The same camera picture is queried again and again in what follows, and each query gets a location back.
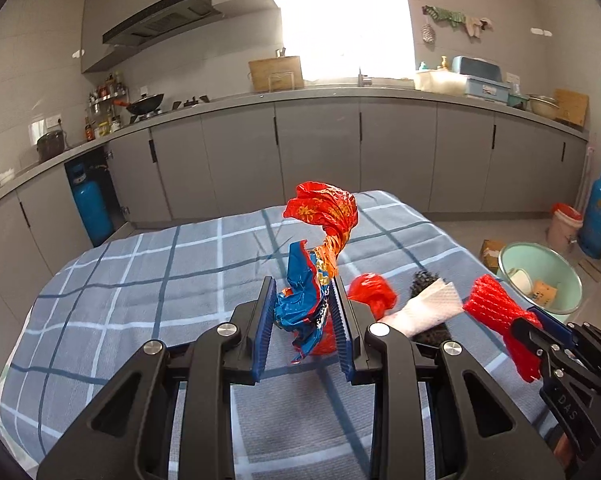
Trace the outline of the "red plastic bag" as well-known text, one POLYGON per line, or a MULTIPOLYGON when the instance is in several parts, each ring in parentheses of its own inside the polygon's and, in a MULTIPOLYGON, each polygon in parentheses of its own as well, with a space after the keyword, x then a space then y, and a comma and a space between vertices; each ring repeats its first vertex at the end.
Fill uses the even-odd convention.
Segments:
MULTIPOLYGON (((382 275, 376 273, 365 273, 357 276, 348 288, 347 297, 350 300, 366 304, 373 316, 378 321, 385 313, 392 310, 397 304, 398 296, 389 282, 382 275)), ((337 351, 335 342, 333 322, 330 312, 327 312, 327 322, 320 341, 314 346, 310 354, 312 356, 325 356, 337 351)))

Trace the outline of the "red blue snack wrapper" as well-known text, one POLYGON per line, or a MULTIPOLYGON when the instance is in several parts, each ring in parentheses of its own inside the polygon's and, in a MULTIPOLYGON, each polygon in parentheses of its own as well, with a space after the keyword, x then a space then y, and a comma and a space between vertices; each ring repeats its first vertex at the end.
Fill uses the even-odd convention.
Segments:
POLYGON ((325 232, 323 242, 310 248, 306 240, 290 245, 287 286, 279 293, 274 322, 294 335, 294 363, 310 356, 331 332, 328 296, 332 280, 339 274, 337 258, 358 223, 358 206, 351 192, 329 183, 307 181, 296 186, 295 196, 283 211, 325 232))

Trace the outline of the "red foam fruit net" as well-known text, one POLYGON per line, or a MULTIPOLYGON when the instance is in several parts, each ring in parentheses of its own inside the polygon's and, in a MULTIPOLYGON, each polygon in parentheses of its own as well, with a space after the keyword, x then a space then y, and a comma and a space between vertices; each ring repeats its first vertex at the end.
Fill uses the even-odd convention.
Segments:
POLYGON ((541 378, 540 357, 518 341, 511 328, 518 318, 537 328, 543 326, 535 313, 522 309, 491 274, 484 274, 474 281, 463 310, 502 337, 517 373, 525 382, 541 378))

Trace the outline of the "white paper towel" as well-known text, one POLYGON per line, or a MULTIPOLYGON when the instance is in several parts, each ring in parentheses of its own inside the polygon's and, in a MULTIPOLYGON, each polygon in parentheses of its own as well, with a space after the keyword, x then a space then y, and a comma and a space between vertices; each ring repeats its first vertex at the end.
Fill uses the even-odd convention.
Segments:
POLYGON ((463 312, 461 297, 453 282, 438 278, 415 298, 394 313, 385 315, 380 322, 391 326, 407 337, 430 330, 463 312))

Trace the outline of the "green trash basin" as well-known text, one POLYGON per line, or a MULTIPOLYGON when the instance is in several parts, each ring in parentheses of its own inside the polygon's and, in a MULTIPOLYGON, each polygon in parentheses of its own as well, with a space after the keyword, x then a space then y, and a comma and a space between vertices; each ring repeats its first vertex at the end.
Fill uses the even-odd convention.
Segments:
POLYGON ((581 306, 581 278, 561 255, 536 243, 512 243, 498 256, 497 275, 524 297, 560 321, 581 306))

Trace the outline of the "grey kitchen counter cabinets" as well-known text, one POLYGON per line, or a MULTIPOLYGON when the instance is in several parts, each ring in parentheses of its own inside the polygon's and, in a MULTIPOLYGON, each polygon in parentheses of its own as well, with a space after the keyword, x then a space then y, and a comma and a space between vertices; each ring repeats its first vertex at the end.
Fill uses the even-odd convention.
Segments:
POLYGON ((575 200, 587 136, 529 112, 379 89, 254 94, 157 116, 0 188, 0 370, 38 292, 91 243, 65 167, 102 151, 125 220, 167 226, 288 200, 307 180, 432 214, 527 214, 575 200))

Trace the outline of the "red white bucket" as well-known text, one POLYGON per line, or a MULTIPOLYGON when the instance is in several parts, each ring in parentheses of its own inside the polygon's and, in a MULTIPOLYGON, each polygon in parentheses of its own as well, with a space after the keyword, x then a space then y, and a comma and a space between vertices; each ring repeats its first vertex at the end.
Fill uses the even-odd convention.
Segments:
POLYGON ((565 203, 555 203, 551 214, 547 243, 555 252, 566 254, 577 243, 577 234, 583 226, 583 215, 565 203))

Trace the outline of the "blue gas cylinder under counter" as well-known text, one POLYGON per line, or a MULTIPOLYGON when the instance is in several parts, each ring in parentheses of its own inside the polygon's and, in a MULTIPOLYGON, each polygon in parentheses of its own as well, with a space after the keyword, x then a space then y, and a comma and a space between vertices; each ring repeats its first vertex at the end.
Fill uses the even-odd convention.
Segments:
POLYGON ((68 167, 72 192, 84 228, 94 246, 105 242, 114 232, 99 182, 89 174, 83 162, 68 167))

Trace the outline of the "white pot with lid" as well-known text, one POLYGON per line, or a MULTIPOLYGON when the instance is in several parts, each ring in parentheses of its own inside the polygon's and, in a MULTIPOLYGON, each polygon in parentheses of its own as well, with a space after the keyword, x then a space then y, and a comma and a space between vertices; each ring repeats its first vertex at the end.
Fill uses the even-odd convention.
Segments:
POLYGON ((529 109, 536 115, 556 120, 560 107, 557 101, 550 96, 540 96, 539 94, 529 95, 529 109))

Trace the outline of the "black wok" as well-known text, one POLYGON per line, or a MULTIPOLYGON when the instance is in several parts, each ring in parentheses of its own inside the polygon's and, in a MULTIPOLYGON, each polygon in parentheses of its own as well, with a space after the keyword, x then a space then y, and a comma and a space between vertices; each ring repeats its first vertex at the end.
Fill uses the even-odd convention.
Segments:
POLYGON ((142 96, 141 99, 134 102, 126 102, 121 99, 115 99, 114 104, 124 107, 130 115, 140 116, 150 114, 159 109, 164 99, 163 93, 154 94, 154 96, 142 96))

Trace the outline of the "spice rack with bottles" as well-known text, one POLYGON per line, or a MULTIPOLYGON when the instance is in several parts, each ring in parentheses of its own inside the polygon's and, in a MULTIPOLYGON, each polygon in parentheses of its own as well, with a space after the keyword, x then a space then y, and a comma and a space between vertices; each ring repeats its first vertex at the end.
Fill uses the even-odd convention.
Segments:
POLYGON ((127 101, 128 89, 121 72, 109 73, 88 95, 84 120, 87 141, 108 136, 122 128, 120 112, 127 101))

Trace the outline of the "black rice cooker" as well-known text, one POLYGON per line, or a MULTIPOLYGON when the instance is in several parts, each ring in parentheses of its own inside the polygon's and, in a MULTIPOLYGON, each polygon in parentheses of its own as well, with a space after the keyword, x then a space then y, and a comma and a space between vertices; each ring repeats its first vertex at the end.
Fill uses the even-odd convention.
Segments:
POLYGON ((39 162, 46 162, 66 149, 65 132, 62 129, 48 131, 40 136, 36 143, 39 162))

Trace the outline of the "blue storage box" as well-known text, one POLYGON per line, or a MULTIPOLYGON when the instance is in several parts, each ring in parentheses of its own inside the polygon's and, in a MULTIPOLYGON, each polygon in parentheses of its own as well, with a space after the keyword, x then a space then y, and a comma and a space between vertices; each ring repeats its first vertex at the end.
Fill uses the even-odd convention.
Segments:
POLYGON ((451 70, 465 76, 465 96, 506 104, 510 85, 502 81, 500 67, 480 58, 455 56, 451 70))

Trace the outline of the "hanging green cloth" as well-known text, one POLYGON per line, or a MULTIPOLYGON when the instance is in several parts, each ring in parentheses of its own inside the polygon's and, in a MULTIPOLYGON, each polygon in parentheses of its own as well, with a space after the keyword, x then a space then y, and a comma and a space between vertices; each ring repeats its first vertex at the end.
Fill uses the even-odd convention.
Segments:
POLYGON ((489 18, 476 18, 460 11, 450 11, 439 6, 422 6, 424 15, 435 23, 447 23, 452 28, 463 27, 470 38, 481 38, 486 29, 493 29, 493 22, 489 18))

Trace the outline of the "range hood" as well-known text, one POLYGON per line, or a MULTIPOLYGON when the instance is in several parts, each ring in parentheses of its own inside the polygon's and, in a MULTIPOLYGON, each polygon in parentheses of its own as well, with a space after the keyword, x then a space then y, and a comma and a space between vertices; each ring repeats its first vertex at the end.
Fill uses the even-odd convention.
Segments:
POLYGON ((159 0, 104 32, 102 44, 141 47, 172 32, 222 18, 212 0, 159 0))

